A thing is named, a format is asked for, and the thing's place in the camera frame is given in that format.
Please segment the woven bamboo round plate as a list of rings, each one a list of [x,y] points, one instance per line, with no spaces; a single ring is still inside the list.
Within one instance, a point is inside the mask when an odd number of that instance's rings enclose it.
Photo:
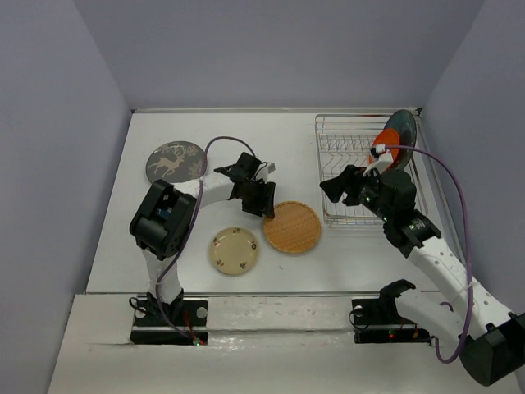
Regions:
[[[265,218],[262,228],[268,243],[286,254],[302,254],[311,250],[322,234],[315,211],[298,201],[277,204],[274,218]]]

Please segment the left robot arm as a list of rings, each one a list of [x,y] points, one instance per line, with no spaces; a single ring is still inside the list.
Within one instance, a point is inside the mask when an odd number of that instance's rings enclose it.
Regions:
[[[149,289],[144,312],[172,324],[181,315],[184,291],[176,260],[185,248],[201,208],[238,199],[241,209],[260,218],[274,217],[276,183],[268,176],[274,163],[242,153],[236,163],[178,184],[155,181],[130,223],[130,234],[141,249]]]

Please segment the teal glazed ceramic plate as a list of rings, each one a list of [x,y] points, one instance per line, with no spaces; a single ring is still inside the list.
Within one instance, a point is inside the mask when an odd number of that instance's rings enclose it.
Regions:
[[[417,142],[418,129],[413,114],[407,109],[394,112],[385,124],[384,129],[393,129],[399,136],[399,145],[414,147]],[[409,164],[413,152],[401,149],[392,164],[392,168],[403,170]]]

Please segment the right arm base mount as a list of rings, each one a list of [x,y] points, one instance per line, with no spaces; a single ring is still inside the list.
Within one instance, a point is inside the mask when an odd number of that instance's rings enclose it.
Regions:
[[[354,328],[354,342],[367,344],[431,344],[432,336],[416,323],[380,308],[378,299],[352,300],[349,322]]]

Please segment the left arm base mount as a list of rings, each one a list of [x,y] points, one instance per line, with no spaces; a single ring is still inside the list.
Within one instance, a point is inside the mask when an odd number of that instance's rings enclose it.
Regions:
[[[208,300],[185,297],[174,310],[158,308],[146,296],[130,297],[134,317],[130,342],[145,346],[205,346],[208,344]]]

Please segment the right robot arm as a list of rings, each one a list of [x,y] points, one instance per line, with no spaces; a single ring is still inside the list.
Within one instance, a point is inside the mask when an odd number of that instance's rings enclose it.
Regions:
[[[434,223],[415,208],[417,189],[408,173],[349,165],[320,187],[331,202],[361,204],[380,218],[387,240],[445,298],[444,306],[431,306],[414,287],[389,294],[377,302],[384,320],[406,318],[429,331],[436,345],[452,346],[454,353],[441,362],[460,360],[484,387],[523,367],[524,316],[493,297],[454,255]]]

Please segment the orange plastic plate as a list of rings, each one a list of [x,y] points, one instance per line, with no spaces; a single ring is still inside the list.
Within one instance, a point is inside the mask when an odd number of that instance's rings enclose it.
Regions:
[[[400,137],[399,133],[394,128],[385,128],[373,141],[372,147],[375,147],[376,145],[383,144],[385,146],[392,146],[392,145],[399,145],[400,144]],[[390,165],[390,168],[396,167],[396,159],[399,156],[399,150],[398,149],[392,149],[390,151],[393,163]]]

